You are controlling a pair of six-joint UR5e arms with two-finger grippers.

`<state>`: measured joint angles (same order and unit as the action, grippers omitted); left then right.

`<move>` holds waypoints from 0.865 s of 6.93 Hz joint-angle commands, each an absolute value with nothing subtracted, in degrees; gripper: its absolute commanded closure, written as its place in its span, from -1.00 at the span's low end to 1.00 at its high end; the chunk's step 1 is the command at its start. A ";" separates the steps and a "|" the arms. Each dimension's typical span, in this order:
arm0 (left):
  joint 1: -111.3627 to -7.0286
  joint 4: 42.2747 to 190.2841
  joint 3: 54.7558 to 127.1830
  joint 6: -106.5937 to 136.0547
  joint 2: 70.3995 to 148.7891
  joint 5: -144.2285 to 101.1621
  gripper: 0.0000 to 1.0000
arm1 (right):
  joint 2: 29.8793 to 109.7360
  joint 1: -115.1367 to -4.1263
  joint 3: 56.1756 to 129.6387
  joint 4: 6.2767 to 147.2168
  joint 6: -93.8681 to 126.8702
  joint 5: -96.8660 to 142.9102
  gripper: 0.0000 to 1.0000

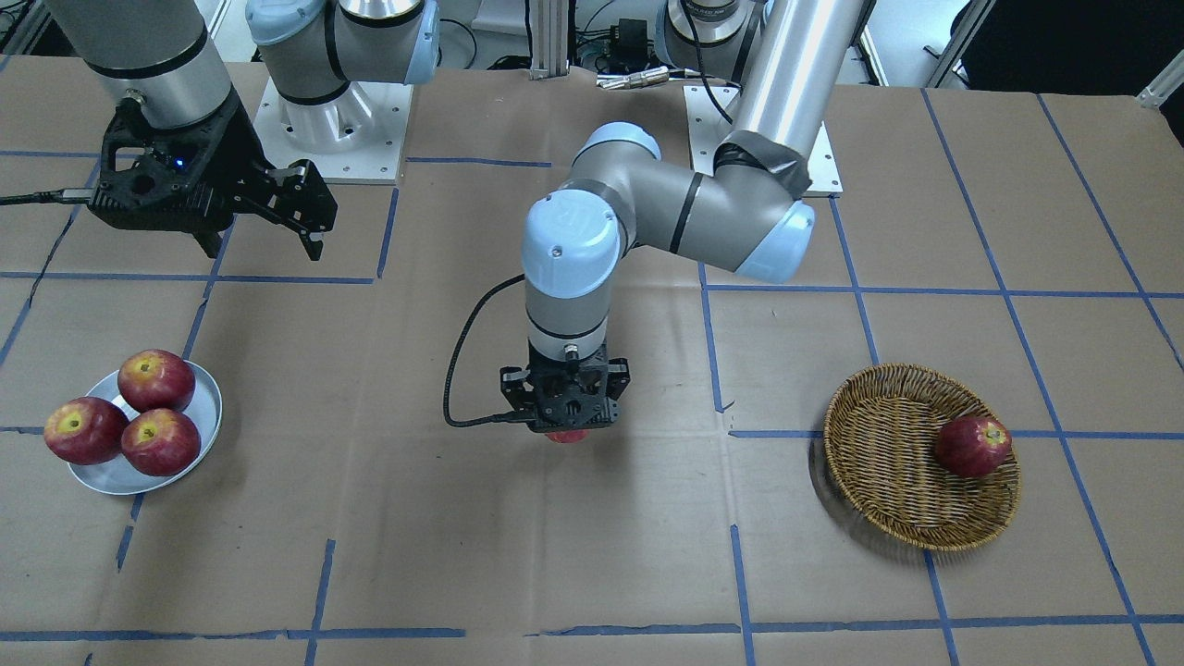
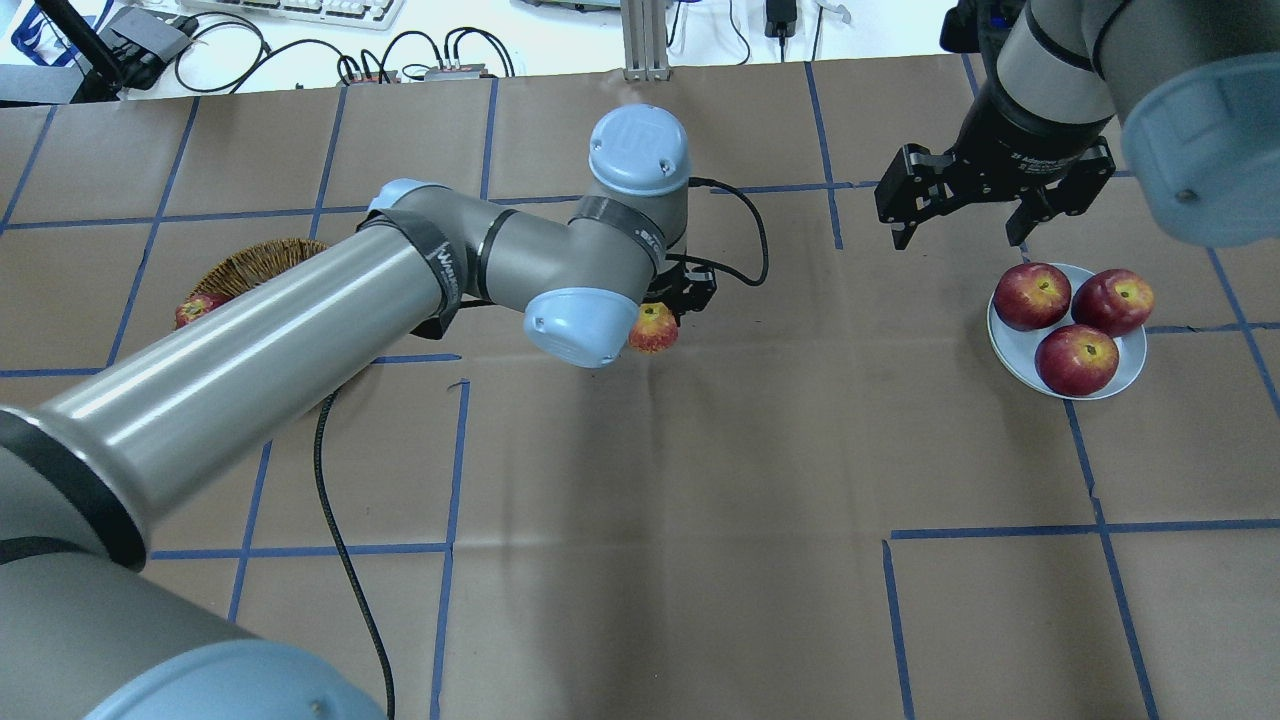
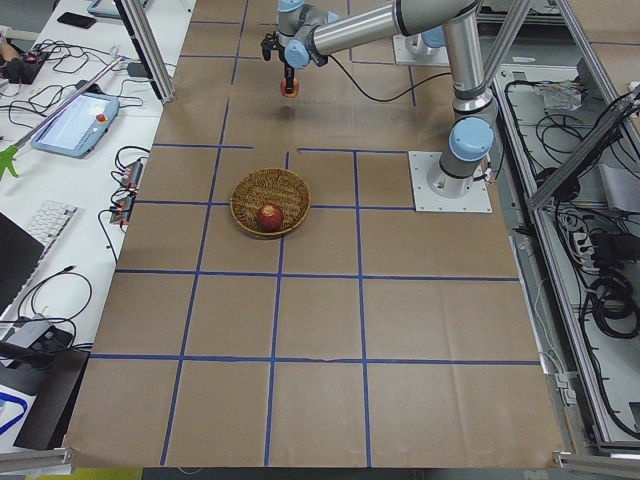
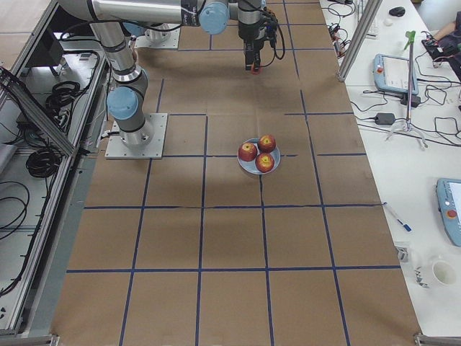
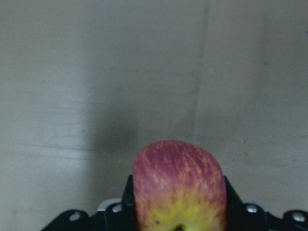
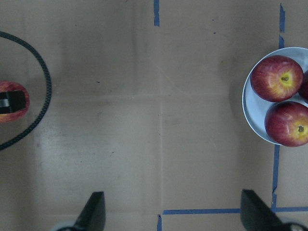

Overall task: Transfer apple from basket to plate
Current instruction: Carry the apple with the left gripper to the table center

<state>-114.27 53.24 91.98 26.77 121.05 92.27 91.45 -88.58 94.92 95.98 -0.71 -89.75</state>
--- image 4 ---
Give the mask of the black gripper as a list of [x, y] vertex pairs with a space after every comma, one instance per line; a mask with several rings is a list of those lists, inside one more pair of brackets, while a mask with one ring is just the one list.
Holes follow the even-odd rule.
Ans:
[[264, 47], [267, 35], [265, 32], [242, 32], [245, 70], [259, 74], [261, 67], [261, 49]]

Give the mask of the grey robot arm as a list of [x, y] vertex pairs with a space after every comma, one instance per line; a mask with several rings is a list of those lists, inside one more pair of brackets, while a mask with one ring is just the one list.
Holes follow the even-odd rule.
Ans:
[[238, 23], [243, 41], [245, 68], [259, 70], [260, 50], [266, 38], [262, 1], [60, 1], [69, 14], [90, 25], [105, 57], [112, 64], [116, 88], [109, 93], [107, 108], [119, 129], [120, 140], [128, 148], [146, 146], [154, 129], [143, 114], [143, 98], [148, 86], [145, 71], [128, 47], [123, 24], [157, 30], [173, 24], [201, 27], [210, 35], [222, 33], [229, 21]]

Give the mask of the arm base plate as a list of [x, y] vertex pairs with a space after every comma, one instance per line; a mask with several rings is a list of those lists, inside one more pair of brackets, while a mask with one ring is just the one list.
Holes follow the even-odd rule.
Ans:
[[176, 50], [179, 47], [180, 29], [171, 32], [146, 30], [135, 41], [134, 48]]
[[161, 159], [169, 115], [148, 113], [144, 126], [134, 133], [120, 129], [115, 120], [105, 151], [106, 159]]

